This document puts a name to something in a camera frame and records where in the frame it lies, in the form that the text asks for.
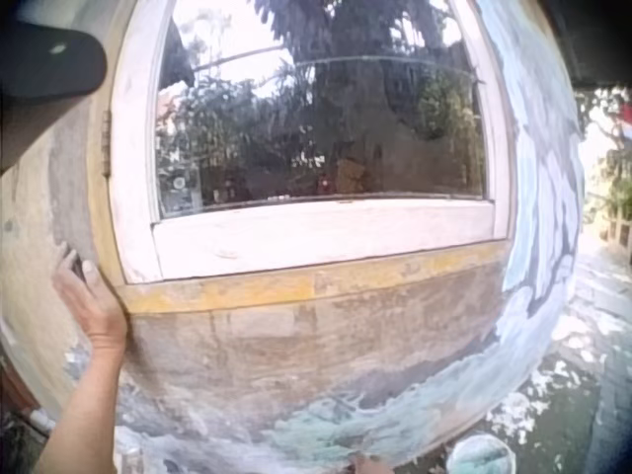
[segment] hand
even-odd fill
[[[355,454],[352,457],[355,474],[393,474],[393,470],[379,460],[377,456],[366,458],[364,454]]]
[[[108,354],[120,356],[125,351],[127,320],[119,301],[110,291],[97,267],[89,261],[82,264],[84,282],[72,268],[77,252],[68,252],[62,244],[52,285],[61,300],[90,340],[93,356]]]

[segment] yellow paint stripe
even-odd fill
[[[500,262],[508,241],[303,269],[121,285],[130,314],[233,309],[331,298],[411,284]]]

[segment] window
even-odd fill
[[[503,102],[466,0],[148,3],[113,99],[132,282],[507,235]]]
[[[626,202],[625,204],[623,204],[623,220],[627,220],[630,221],[632,220],[632,204],[629,202]]]
[[[177,3],[167,34],[156,114],[161,217],[485,196],[476,76],[446,4],[329,2],[324,19],[280,6],[258,13],[245,0],[203,5]]]
[[[619,234],[619,244],[621,244],[622,247],[625,247],[627,249],[629,239],[630,239],[630,226],[624,224],[621,226],[621,233]]]

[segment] sidewalk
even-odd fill
[[[548,355],[529,380],[461,438],[497,436],[515,453],[518,474],[600,474],[621,453],[628,427],[632,272],[601,241],[584,234],[575,296]],[[442,474],[450,450],[445,446],[397,473]]]

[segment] window hinge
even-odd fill
[[[106,178],[110,177],[112,171],[112,111],[103,112],[101,120],[101,156],[102,170],[101,173]]]

